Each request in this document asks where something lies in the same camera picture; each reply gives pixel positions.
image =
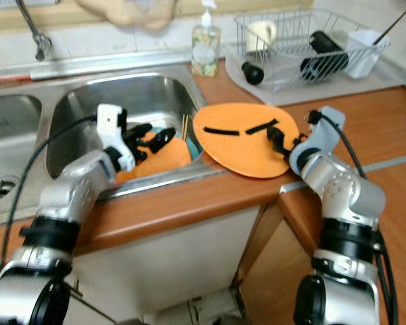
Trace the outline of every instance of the wire dish rack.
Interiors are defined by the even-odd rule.
[[[348,33],[367,29],[341,15],[324,9],[298,9],[265,14],[245,14],[235,18],[237,50],[243,61],[262,68],[264,83],[273,83],[273,92],[281,88],[332,80],[351,69],[362,58],[385,45],[346,48]],[[256,31],[257,24],[266,24]],[[323,31],[340,51],[317,53],[311,46],[311,35]]]

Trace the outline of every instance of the soap dispenser bottle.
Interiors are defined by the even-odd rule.
[[[202,24],[192,30],[192,72],[196,75],[215,77],[218,73],[221,29],[213,26],[210,8],[216,9],[215,0],[202,0],[206,12]]]

